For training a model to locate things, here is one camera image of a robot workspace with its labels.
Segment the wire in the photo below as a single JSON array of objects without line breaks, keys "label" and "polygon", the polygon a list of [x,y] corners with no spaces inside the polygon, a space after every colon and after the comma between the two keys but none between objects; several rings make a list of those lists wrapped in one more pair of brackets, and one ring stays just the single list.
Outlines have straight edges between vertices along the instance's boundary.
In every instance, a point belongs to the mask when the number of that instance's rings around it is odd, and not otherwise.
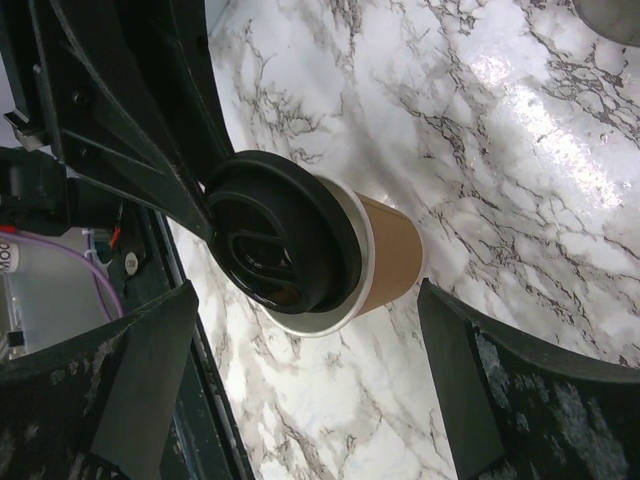
[{"label": "wire", "polygon": [[[91,263],[95,265],[96,262],[94,260],[94,256],[96,250],[93,244],[93,232],[91,230],[83,230],[82,234],[87,236],[87,251],[85,252],[85,256]],[[102,315],[104,315],[104,318],[107,320],[107,322],[111,322],[113,319],[111,318],[109,307],[107,307],[107,304],[104,301],[104,296],[102,295],[102,290],[100,289],[100,284],[98,283],[98,277],[96,277],[95,274],[92,273],[91,278],[93,280],[93,287],[96,291],[96,296],[98,297],[98,303],[100,304]]]},{"label": "wire", "polygon": [[58,245],[57,243],[50,242],[48,240],[44,240],[38,237],[32,237],[26,233],[9,233],[9,232],[0,232],[0,237],[7,238],[9,240],[14,240],[16,242],[30,243],[32,245],[38,245],[40,247],[49,248],[59,253],[63,253],[69,255],[70,257],[75,258],[76,260],[82,262],[85,267],[87,267],[93,274],[95,275],[96,280],[98,280],[102,286],[107,290],[113,304],[116,307],[118,312],[118,317],[124,317],[124,307],[122,306],[122,302],[120,301],[120,297],[118,296],[118,292],[115,287],[109,281],[109,278],[105,275],[100,267],[98,267],[95,263],[88,260],[86,257],[82,256],[78,252],[71,250],[70,248],[64,247],[62,245]]}]

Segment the black lid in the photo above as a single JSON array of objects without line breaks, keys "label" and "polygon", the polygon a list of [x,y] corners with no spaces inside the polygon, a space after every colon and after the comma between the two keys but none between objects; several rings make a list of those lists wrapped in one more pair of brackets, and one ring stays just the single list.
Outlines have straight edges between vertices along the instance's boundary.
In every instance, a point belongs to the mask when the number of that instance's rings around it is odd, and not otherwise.
[{"label": "black lid", "polygon": [[237,153],[207,185],[216,224],[211,245],[229,278],[266,307],[324,312],[355,289],[358,239],[333,195],[295,163],[267,152]]}]

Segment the marble countertop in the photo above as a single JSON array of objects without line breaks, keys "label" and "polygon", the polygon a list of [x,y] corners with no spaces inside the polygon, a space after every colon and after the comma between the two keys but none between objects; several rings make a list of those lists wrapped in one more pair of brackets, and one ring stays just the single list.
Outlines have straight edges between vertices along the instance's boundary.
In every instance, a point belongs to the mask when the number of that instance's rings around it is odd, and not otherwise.
[{"label": "marble countertop", "polygon": [[[482,312],[640,366],[640,49],[567,0],[232,0],[210,40],[237,150],[406,212]],[[455,478],[417,287],[301,340],[173,231],[257,478]]]}]

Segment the gray marble vein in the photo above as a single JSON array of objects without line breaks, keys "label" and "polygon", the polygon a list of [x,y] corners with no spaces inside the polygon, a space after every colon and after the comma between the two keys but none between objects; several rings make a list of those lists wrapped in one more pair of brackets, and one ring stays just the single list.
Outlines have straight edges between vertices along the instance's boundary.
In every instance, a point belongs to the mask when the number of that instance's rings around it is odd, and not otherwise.
[{"label": "gray marble vein", "polygon": [[[640,366],[640,49],[566,0],[232,0],[210,48],[237,150],[405,211],[480,311]],[[301,340],[173,230],[258,478],[455,478],[417,288]]]}]

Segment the purple cable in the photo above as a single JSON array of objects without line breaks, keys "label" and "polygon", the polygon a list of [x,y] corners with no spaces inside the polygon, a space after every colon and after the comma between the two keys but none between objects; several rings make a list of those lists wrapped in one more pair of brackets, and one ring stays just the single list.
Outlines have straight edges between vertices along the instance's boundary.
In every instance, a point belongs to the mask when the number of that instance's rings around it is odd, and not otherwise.
[{"label": "purple cable", "polygon": [[58,245],[57,243],[43,240],[38,237],[32,237],[31,235],[27,235],[24,233],[8,233],[2,231],[0,232],[0,237],[4,237],[8,240],[14,240],[16,242],[30,243],[32,245],[50,248],[51,250],[55,250],[59,253],[64,253],[82,262],[89,270],[91,270],[91,272],[93,272],[95,278],[102,284],[107,292],[109,292],[109,296],[111,297],[111,300],[113,300],[113,304],[118,311],[118,317],[124,317],[124,307],[122,306],[122,302],[120,302],[120,298],[118,297],[118,292],[116,291],[115,287],[111,284],[109,278],[104,274],[100,267],[98,267],[83,255],[80,255],[78,252],[71,250],[70,248]]},{"label": "purple cable", "polygon": [[[87,236],[87,252],[89,253],[89,261],[95,265],[96,262],[93,260],[93,243],[91,242],[92,234],[87,231],[85,235]],[[93,279],[93,287],[96,291],[96,296],[98,297],[98,303],[100,304],[102,315],[104,315],[107,322],[111,322],[113,320],[111,318],[111,312],[109,312],[109,308],[104,301],[104,296],[102,295],[102,290],[100,290],[100,284],[98,283],[98,277],[96,277],[95,274],[92,274],[91,278]]]}]

